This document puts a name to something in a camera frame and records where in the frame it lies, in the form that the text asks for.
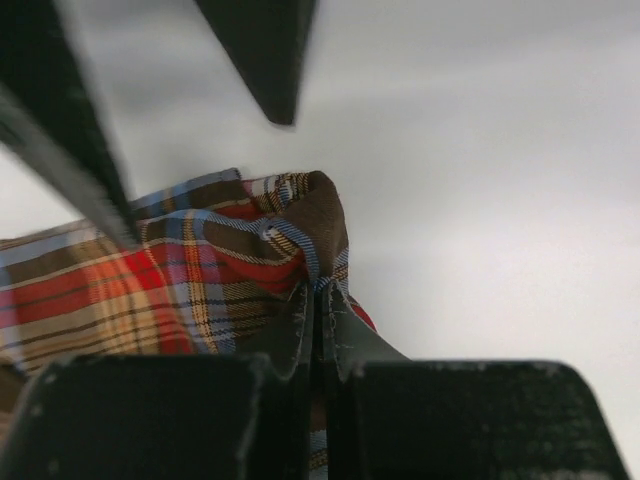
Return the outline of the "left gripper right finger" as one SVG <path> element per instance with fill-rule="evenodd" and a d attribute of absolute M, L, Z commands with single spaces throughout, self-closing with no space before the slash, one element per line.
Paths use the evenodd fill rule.
<path fill-rule="evenodd" d="M 331 479 L 624 479 L 584 378 L 562 362 L 411 360 L 340 287 L 316 296 Z"/>

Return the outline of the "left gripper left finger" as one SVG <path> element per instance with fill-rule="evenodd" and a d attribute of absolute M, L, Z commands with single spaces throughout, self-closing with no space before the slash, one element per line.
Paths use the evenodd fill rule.
<path fill-rule="evenodd" d="M 5 479 L 305 479 L 314 299 L 235 354 L 85 355 L 50 363 L 22 394 Z"/>

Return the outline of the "red plaid long sleeve shirt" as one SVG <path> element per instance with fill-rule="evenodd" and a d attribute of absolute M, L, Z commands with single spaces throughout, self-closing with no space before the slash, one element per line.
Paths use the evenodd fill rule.
<path fill-rule="evenodd" d="M 68 354 L 231 354 L 300 282 L 349 293 L 349 240 L 320 171 L 207 174 L 138 199 L 139 247 L 80 220 L 1 243 L 1 437 L 19 378 Z"/>

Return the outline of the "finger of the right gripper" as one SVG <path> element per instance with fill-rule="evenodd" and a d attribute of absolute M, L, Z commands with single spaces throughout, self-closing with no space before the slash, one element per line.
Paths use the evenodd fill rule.
<path fill-rule="evenodd" d="M 133 209 L 53 1 L 1 4 L 1 141 L 112 241 L 137 247 Z"/>
<path fill-rule="evenodd" d="M 203 17 L 267 120 L 295 124 L 313 0 L 201 0 Z"/>

